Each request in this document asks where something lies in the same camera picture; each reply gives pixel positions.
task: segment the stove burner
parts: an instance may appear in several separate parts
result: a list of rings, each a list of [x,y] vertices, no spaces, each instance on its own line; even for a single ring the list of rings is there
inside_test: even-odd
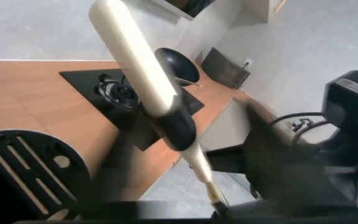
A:
[[[120,98],[120,100],[137,98],[135,91],[131,87],[122,84],[115,84],[111,88],[110,95],[114,95]]]
[[[99,85],[95,87],[94,91],[113,106],[127,112],[134,111],[139,105],[138,97],[131,87],[111,79],[106,74],[100,75]]]

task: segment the black stovetop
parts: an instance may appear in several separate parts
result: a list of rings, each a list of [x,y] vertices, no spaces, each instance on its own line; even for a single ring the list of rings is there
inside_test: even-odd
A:
[[[100,94],[95,93],[94,87],[99,84],[99,77],[107,75],[113,80],[121,81],[124,74],[121,69],[110,70],[85,70],[60,72],[60,75],[66,79],[77,91],[79,91],[94,107],[96,107],[108,120],[110,120],[121,131],[130,131],[135,129],[137,133],[147,133],[143,138],[137,138],[134,144],[140,150],[146,150],[154,142],[160,139],[160,136],[154,131],[149,120],[142,113],[117,112],[117,108],[108,102]],[[131,86],[125,79],[123,84]],[[204,104],[197,100],[192,94],[182,88],[183,104],[191,115],[199,111]]]

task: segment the white wall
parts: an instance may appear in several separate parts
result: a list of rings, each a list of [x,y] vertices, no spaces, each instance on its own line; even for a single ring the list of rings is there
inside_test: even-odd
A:
[[[0,0],[0,59],[112,59],[88,20],[92,0]],[[149,0],[126,4],[152,50],[170,47],[192,60],[209,52],[241,11],[216,0],[188,21]]]

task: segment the countertop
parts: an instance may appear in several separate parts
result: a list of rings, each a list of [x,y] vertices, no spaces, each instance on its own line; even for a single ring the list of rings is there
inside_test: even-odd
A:
[[[234,98],[247,100],[200,72],[186,89],[205,107],[193,115],[202,133]],[[105,157],[118,129],[60,75],[60,71],[119,68],[116,62],[0,61],[0,129],[31,129],[48,133],[71,145],[93,174]],[[137,200],[178,158],[160,139],[145,152],[136,151],[126,199]]]

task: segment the black cable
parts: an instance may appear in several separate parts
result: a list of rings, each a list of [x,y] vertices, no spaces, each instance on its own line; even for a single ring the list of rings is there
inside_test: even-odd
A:
[[[274,125],[275,123],[282,121],[287,118],[294,118],[299,116],[322,116],[322,112],[302,112],[302,113],[293,113],[293,114],[287,114],[284,116],[281,116],[279,118],[274,119],[272,122],[270,122],[270,125]]]
[[[313,128],[317,128],[317,127],[325,125],[325,124],[329,124],[329,122],[328,121],[319,121],[317,123],[313,123],[303,129],[301,129],[300,131],[298,131],[292,139],[291,148],[296,149],[296,145],[298,144],[298,141],[301,138],[302,134],[306,133],[307,131],[312,130]]]
[[[125,80],[125,75],[123,75],[121,78],[121,84],[124,84],[124,80]]]

